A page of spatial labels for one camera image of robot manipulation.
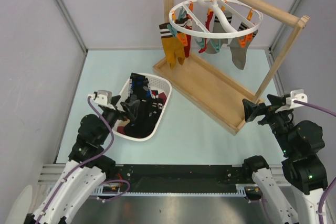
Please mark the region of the mustard brown striped sock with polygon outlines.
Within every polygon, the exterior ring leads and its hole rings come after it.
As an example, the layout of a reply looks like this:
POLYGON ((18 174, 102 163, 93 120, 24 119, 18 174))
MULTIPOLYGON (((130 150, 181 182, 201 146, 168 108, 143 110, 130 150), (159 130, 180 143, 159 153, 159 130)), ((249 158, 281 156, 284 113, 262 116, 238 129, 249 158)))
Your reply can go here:
POLYGON ((178 42, 177 38, 174 38, 172 34, 167 29, 167 24, 163 23, 159 25, 161 42, 163 46, 163 50, 165 53, 165 58, 170 68, 173 69, 176 65, 177 55, 175 53, 176 44, 178 42))

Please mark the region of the teal clip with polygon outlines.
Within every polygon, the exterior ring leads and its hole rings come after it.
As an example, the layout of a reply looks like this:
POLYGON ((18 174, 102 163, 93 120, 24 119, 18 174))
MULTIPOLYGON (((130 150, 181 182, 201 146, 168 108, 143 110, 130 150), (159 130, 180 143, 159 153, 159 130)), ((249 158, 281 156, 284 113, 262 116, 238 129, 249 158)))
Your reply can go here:
POLYGON ((169 32, 172 34, 174 38, 177 37, 177 30, 174 27, 172 27, 170 24, 167 24, 167 29, 169 30, 169 32))

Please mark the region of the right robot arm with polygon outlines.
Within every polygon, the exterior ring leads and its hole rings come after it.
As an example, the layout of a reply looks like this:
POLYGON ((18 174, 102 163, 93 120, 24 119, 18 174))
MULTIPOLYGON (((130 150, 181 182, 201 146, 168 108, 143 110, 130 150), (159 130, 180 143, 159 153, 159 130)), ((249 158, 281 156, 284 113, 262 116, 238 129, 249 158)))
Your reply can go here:
POLYGON ((245 122, 262 116, 258 124, 271 128, 285 158, 282 171, 294 193, 297 209, 293 209, 276 185, 270 167, 262 156, 244 160, 243 179, 261 189, 262 197, 273 210, 276 223, 327 223, 327 172, 317 156, 318 151, 325 147, 323 129, 309 120, 293 123, 293 110, 310 106, 308 97, 303 90, 294 90, 282 97, 269 94, 267 98, 270 105, 242 100, 245 122))

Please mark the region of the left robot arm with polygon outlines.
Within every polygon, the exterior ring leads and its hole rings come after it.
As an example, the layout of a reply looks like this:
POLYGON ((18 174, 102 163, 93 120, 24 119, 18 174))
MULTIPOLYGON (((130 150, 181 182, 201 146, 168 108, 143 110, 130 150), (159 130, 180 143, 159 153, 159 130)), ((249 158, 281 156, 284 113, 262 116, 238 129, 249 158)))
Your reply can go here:
POLYGON ((71 223, 77 211, 100 185, 116 184, 117 193, 110 198, 99 198, 107 202, 119 198, 130 190, 130 183, 121 179, 116 163, 105 156, 103 144, 108 136, 113 137, 112 128, 118 120, 135 121, 140 100, 117 103, 120 96, 95 92, 88 96, 88 104, 95 102, 102 112, 91 106, 93 114, 80 121, 76 142, 68 156, 68 162, 52 190, 31 214, 25 223, 71 223))

